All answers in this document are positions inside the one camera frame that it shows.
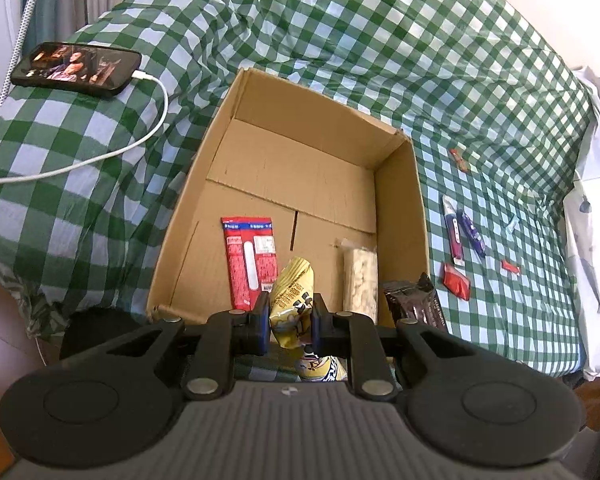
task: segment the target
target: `green checkered tablecloth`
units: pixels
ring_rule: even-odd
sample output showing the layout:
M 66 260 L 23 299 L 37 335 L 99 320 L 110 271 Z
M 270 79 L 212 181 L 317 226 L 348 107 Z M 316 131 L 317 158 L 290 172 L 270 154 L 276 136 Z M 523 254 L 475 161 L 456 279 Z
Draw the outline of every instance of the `green checkered tablecloth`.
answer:
M 0 282 L 30 333 L 78 308 L 144 312 L 160 244 L 206 126 L 257 66 L 404 129 L 427 210 L 430 272 L 452 333 L 548 374 L 582 360 L 557 224 L 590 117 L 584 89 L 505 0 L 125 0 L 72 41 L 142 53 L 171 101 L 164 133 L 120 158 L 0 186 Z M 0 110 L 0 176 L 120 148 L 163 106 L 151 82 L 116 99 L 15 88 Z M 471 173 L 457 170 L 459 148 Z M 441 194 L 488 246 L 468 247 L 469 302 L 439 282 Z M 520 228 L 507 237 L 512 216 Z M 519 276 L 501 270 L 507 258 Z

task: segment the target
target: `black snack package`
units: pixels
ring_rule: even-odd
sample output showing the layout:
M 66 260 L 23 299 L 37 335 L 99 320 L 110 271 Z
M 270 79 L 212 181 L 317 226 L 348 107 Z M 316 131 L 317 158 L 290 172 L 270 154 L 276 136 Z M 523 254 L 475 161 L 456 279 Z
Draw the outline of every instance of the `black snack package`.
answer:
M 410 317 L 448 332 L 436 288 L 426 272 L 418 283 L 384 282 L 382 290 L 394 322 Z

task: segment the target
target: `white cord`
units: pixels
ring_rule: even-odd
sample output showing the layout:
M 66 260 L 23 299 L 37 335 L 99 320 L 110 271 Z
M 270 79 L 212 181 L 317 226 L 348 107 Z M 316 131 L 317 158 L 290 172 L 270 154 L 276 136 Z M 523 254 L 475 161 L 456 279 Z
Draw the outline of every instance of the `white cord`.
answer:
M 40 340 L 36 338 L 36 346 L 38 347 L 38 355 L 40 355 L 40 359 L 42 359 L 42 364 L 46 366 L 46 359 L 42 355 L 42 350 L 40 349 Z
M 22 11 L 22 20 L 20 21 L 20 28 L 18 30 L 18 37 L 16 38 L 16 44 L 13 46 L 13 52 L 11 53 L 11 60 L 9 62 L 9 68 L 7 69 L 7 75 L 4 77 L 4 83 L 2 83 L 2 90 L 0 90 L 0 107 L 4 103 L 4 100 L 7 98 L 9 94 L 9 90 L 11 89 L 11 72 L 16 68 L 16 65 L 20 61 L 20 56 L 22 55 L 22 44 L 24 43 L 24 38 L 27 35 L 27 30 L 29 29 L 29 22 L 31 21 L 31 17 L 33 15 L 33 9 L 36 6 L 37 0 L 27 0 L 24 5 L 24 10 Z
M 89 158 L 88 160 L 84 160 L 82 162 L 76 162 L 71 166 L 67 166 L 65 168 L 60 168 L 59 170 L 46 171 L 45 173 L 39 173 L 34 175 L 23 175 L 23 176 L 5 176 L 0 178 L 0 184 L 15 184 L 17 182 L 31 182 L 32 180 L 40 180 L 41 178 L 48 178 L 50 176 L 56 176 L 63 173 L 68 173 L 72 170 L 77 170 L 83 166 L 88 166 L 89 164 L 94 164 L 101 160 L 106 160 L 107 158 L 111 158 L 112 156 L 118 156 L 122 153 L 128 152 L 129 150 L 139 146 L 140 144 L 147 142 L 151 136 L 153 136 L 164 123 L 165 118 L 167 117 L 167 110 L 169 108 L 169 93 L 167 92 L 166 86 L 160 81 L 157 77 L 146 74 L 145 72 L 140 72 L 136 70 L 133 75 L 135 79 L 147 79 L 149 81 L 153 81 L 156 84 L 160 85 L 162 88 L 162 94 L 164 95 L 164 107 L 162 109 L 162 115 L 160 116 L 160 120 L 158 123 L 147 133 L 142 139 L 136 140 L 132 144 L 125 146 L 124 148 L 120 148 L 115 150 L 114 152 L 103 153 L 102 155 L 94 156 L 93 158 Z

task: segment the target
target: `smartphone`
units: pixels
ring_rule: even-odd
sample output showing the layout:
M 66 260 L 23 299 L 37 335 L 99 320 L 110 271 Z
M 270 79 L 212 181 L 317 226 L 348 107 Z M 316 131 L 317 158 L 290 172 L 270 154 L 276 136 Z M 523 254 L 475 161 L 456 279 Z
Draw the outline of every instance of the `smartphone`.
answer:
M 11 82 L 113 97 L 131 81 L 140 61 L 140 53 L 133 50 L 47 41 L 22 58 Z

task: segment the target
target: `purple wrapper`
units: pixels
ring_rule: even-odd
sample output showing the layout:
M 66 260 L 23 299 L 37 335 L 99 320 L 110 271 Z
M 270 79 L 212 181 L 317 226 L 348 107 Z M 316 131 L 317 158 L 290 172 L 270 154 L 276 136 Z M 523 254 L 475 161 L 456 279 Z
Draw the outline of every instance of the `purple wrapper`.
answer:
M 474 251 L 478 253 L 478 256 L 484 258 L 487 255 L 484 249 L 484 242 L 482 241 L 482 237 L 480 236 L 478 229 L 475 228 L 474 223 L 471 222 L 471 219 L 464 211 L 460 211 L 458 213 L 458 221 L 462 226 L 464 234 L 466 234 L 466 237 L 469 238 L 471 247 L 473 247 Z

